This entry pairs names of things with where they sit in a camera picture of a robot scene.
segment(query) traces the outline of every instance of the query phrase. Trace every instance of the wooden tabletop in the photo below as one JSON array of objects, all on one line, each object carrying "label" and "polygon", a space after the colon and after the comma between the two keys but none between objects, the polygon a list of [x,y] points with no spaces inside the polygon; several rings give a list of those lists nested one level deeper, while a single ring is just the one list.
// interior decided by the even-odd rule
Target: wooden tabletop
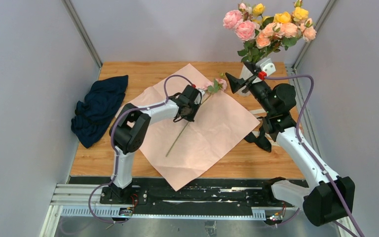
[{"label": "wooden tabletop", "polygon": [[[188,63],[210,80],[218,78],[220,73],[224,72],[238,77],[242,69],[242,64],[237,62],[106,62],[102,67],[99,80],[129,75],[128,88],[123,101],[123,104],[126,104],[147,87],[155,85]],[[274,77],[287,75],[283,63],[275,63],[275,66],[277,71],[273,74]],[[287,81],[267,81],[271,88],[284,82],[287,83]],[[261,108],[252,95],[242,97],[232,94],[230,89],[227,89],[226,93],[248,110]],[[297,120],[297,110],[294,108],[291,112],[294,120]],[[101,140],[89,149],[79,144],[71,170],[72,176],[110,176],[113,173],[114,152],[110,145],[108,130]],[[160,176],[140,150],[136,152],[132,174],[133,176]],[[201,175],[201,177],[210,178],[261,179],[278,176],[290,179],[303,178],[296,164],[282,147],[272,146],[272,152],[268,153],[244,140]]]}]

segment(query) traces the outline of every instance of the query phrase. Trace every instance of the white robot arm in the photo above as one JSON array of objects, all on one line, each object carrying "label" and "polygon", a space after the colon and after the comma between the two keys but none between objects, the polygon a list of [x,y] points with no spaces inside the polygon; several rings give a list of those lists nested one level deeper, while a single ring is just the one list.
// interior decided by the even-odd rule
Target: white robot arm
[{"label": "white robot arm", "polygon": [[333,184],[340,190],[350,211],[355,185],[349,177],[340,177],[332,170],[304,139],[301,131],[297,131],[297,122],[290,114],[296,105],[294,87],[282,83],[271,90],[264,81],[265,77],[275,72],[275,65],[269,58],[255,65],[245,63],[245,66],[253,74],[248,79],[238,79],[226,73],[231,90],[235,93],[245,86],[243,92],[250,91],[267,113],[262,118],[259,136],[249,134],[245,140],[271,152],[271,143],[265,137],[268,133],[290,155],[308,184],[308,188],[304,188],[281,177],[271,179],[264,187],[268,193],[267,201],[285,201],[302,208],[309,221],[316,226],[346,217],[347,211]]},{"label": "white robot arm", "polygon": [[128,113],[119,121],[114,132],[114,172],[111,176],[114,182],[110,187],[120,200],[126,201],[130,196],[134,155],[143,143],[148,127],[164,119],[194,121],[204,93],[202,89],[187,85],[182,93],[170,96],[162,105],[136,107],[129,103],[123,107],[120,115],[134,108],[142,110]]}]

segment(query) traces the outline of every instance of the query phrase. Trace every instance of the pink paper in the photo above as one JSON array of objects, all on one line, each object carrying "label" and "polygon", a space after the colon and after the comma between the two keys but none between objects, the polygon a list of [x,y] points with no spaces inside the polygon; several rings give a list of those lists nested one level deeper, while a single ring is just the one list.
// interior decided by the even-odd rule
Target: pink paper
[{"label": "pink paper", "polygon": [[[197,87],[208,82],[191,64],[174,74],[187,77]],[[130,103],[144,106],[165,100],[164,81],[147,88]],[[182,92],[187,84],[182,78],[171,78],[166,87],[168,95]],[[176,191],[207,171],[259,124],[248,110],[223,92],[208,99],[194,120],[185,128],[168,157],[166,153],[187,123],[186,120],[173,122],[172,119],[165,119],[152,124],[140,147],[150,164]]]}]

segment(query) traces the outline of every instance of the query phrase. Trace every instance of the gray wall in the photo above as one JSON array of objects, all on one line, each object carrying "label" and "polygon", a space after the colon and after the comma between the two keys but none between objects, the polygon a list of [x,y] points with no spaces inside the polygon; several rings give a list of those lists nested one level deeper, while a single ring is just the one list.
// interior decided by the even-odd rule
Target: gray wall
[{"label": "gray wall", "polygon": [[[328,0],[304,0],[317,20]],[[237,36],[223,27],[240,0],[73,0],[103,61],[240,61]],[[266,15],[294,10],[294,0],[245,1]],[[294,63],[303,40],[275,61]]]},{"label": "gray wall", "polygon": [[322,155],[355,181],[353,214],[379,236],[379,1],[338,1],[300,73],[316,79],[309,109]]},{"label": "gray wall", "polygon": [[39,235],[98,69],[60,0],[0,1],[0,237]]}]

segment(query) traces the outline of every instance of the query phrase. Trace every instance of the white vase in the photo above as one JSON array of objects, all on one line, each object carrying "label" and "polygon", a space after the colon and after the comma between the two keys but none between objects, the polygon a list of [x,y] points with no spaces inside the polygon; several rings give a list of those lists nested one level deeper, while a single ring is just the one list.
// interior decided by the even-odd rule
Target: white vase
[{"label": "white vase", "polygon": [[[252,72],[245,65],[243,65],[243,68],[242,68],[242,71],[240,72],[239,78],[243,78],[246,80],[246,79],[250,78],[251,76],[253,76]],[[242,87],[240,90],[238,90],[237,94],[240,96],[249,96],[251,94],[250,91],[243,93],[242,92],[243,89],[245,89],[245,86]]]}]

